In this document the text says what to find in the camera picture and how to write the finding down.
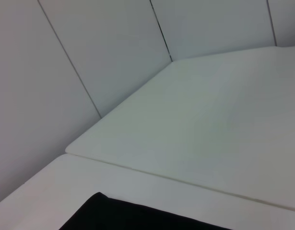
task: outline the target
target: white desk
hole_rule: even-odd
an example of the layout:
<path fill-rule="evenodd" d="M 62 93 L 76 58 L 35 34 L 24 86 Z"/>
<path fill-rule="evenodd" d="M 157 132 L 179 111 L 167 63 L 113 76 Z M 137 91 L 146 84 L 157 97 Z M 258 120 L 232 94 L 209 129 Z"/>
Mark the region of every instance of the white desk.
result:
<path fill-rule="evenodd" d="M 295 212 L 72 155 L 0 202 L 0 230 L 58 230 L 93 194 L 234 230 L 295 230 Z"/>
<path fill-rule="evenodd" d="M 295 47 L 174 62 L 66 152 L 295 208 Z"/>

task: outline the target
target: gray wall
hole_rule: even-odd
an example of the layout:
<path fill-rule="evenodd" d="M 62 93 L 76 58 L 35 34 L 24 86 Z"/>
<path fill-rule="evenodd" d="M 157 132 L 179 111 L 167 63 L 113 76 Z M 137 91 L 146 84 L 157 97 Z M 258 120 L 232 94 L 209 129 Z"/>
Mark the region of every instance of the gray wall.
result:
<path fill-rule="evenodd" d="M 0 201 L 99 117 L 36 0 L 0 0 Z"/>
<path fill-rule="evenodd" d="M 170 63 L 148 0 L 41 0 L 100 114 Z"/>
<path fill-rule="evenodd" d="M 295 46 L 295 0 L 269 0 L 278 46 Z"/>
<path fill-rule="evenodd" d="M 266 0 L 152 0 L 173 60 L 273 46 Z"/>

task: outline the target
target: black object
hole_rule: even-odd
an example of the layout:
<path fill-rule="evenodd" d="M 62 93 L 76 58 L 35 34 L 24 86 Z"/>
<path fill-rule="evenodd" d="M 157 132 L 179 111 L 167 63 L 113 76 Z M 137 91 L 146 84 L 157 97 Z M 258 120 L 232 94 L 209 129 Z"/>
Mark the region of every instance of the black object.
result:
<path fill-rule="evenodd" d="M 96 193 L 60 230 L 227 230 L 187 217 L 108 198 Z"/>

